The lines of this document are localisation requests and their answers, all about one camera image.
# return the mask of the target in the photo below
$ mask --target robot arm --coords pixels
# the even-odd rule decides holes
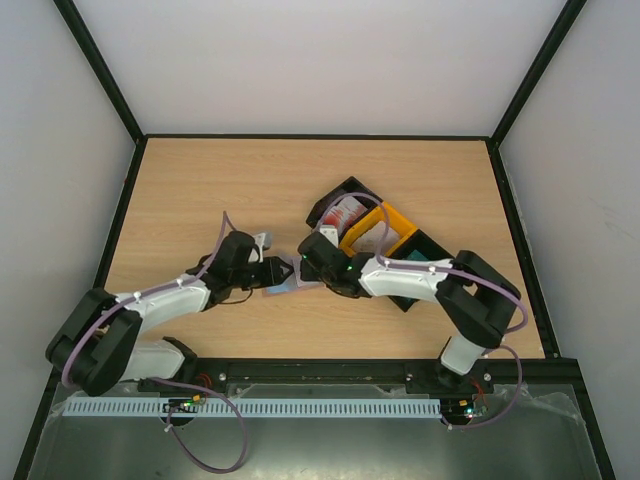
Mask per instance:
[[[394,260],[381,265],[371,253],[349,257],[338,248],[332,230],[335,227],[325,225],[300,244],[303,275],[346,297],[401,296],[439,303],[460,333],[440,354],[442,384],[455,386],[486,350],[500,345],[516,306],[483,285],[471,293],[465,288],[470,281],[437,270],[467,271],[520,298],[518,289],[478,255],[461,251],[456,258],[435,262]]]
[[[105,323],[108,328],[97,331],[73,361],[74,383],[89,395],[101,395],[121,380],[171,378],[184,361],[181,349],[167,341],[143,342],[138,337],[172,318],[223,303],[234,288],[251,290],[284,282],[293,269],[279,257],[264,256],[270,243],[265,233],[252,237],[233,231],[201,275],[208,256],[171,283],[144,295],[90,290],[47,347],[47,359],[62,371],[89,328],[105,312],[113,311]]]

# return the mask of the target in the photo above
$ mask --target wooden table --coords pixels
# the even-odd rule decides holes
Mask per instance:
[[[414,140],[150,139],[106,288],[135,291],[194,266],[211,251],[223,210],[240,230],[273,232],[272,251],[293,254],[314,202],[350,175],[447,250],[475,251],[525,292],[485,144]],[[318,288],[258,291],[146,338],[174,336],[207,357],[435,358],[454,333],[437,304],[402,313],[387,298]],[[533,321],[508,344],[543,357]]]

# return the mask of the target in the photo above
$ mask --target gray wall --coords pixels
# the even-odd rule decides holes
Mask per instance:
[[[564,0],[77,0],[145,132],[490,135]]]
[[[501,151],[563,355],[638,478],[640,2],[587,6]]]
[[[53,2],[0,7],[0,478],[11,478],[51,366],[44,349],[91,287],[133,143]]]

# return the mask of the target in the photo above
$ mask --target white vent strip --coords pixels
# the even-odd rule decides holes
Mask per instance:
[[[247,418],[440,418],[440,401],[427,399],[234,399],[242,416]],[[77,397],[67,401],[66,417],[157,417],[167,411],[168,399]],[[235,417],[228,405],[210,400],[189,413],[199,417]]]

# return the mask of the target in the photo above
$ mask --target wooden tabletop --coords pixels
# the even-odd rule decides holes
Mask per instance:
[[[215,244],[223,210],[239,230],[272,232],[272,252],[294,254],[313,204],[350,175],[448,251],[475,251],[526,296],[479,141],[150,139],[106,287],[140,290],[194,266]],[[145,338],[173,336],[206,357],[435,358],[455,332],[437,304],[403,313],[387,298],[318,288],[257,291],[244,304],[174,319]],[[533,321],[506,343],[522,357],[543,357]]]

